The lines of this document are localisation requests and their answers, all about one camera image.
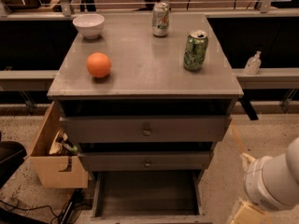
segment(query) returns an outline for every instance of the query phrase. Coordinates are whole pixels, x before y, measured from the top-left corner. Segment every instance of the gray countertop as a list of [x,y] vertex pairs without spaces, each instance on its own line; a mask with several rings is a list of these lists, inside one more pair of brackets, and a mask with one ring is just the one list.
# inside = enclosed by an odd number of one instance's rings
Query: gray countertop
[[[50,99],[104,97],[238,97],[243,94],[206,16],[196,12],[170,12],[168,36],[151,32],[151,12],[105,13],[102,35],[87,40],[77,35],[52,82]],[[187,35],[205,30],[208,47],[203,67],[183,67]],[[87,57],[105,53],[112,62],[110,75],[91,77]]]

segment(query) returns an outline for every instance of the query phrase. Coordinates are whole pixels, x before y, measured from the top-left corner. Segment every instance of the can label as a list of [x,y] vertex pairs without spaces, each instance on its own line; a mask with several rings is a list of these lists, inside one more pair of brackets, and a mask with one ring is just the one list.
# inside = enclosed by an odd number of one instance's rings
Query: can label
[[197,30],[188,35],[184,55],[184,67],[187,70],[195,71],[203,66],[207,44],[208,38],[205,31]]
[[169,9],[167,3],[156,3],[152,10],[152,32],[157,36],[168,33]]

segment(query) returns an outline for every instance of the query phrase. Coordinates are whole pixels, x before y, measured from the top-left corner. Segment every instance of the white bottle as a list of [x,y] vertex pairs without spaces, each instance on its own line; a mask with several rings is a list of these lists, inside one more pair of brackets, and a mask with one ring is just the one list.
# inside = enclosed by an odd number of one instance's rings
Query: white bottle
[[261,59],[260,59],[261,52],[256,51],[256,54],[249,58],[245,65],[245,72],[250,75],[255,75],[258,73],[259,68],[261,66]]

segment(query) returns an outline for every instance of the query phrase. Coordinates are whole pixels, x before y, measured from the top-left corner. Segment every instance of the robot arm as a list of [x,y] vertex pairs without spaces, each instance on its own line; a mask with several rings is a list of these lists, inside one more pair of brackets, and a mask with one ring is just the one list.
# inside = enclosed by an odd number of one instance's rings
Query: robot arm
[[290,210],[299,204],[299,138],[286,153],[252,162],[245,175],[245,192],[261,209]]

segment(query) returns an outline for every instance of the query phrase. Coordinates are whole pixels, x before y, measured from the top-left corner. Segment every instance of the orange ball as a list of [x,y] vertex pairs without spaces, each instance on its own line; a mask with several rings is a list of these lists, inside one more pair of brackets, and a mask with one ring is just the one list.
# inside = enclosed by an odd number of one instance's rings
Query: orange ball
[[92,77],[106,77],[111,70],[111,60],[106,54],[95,52],[87,58],[86,67]]

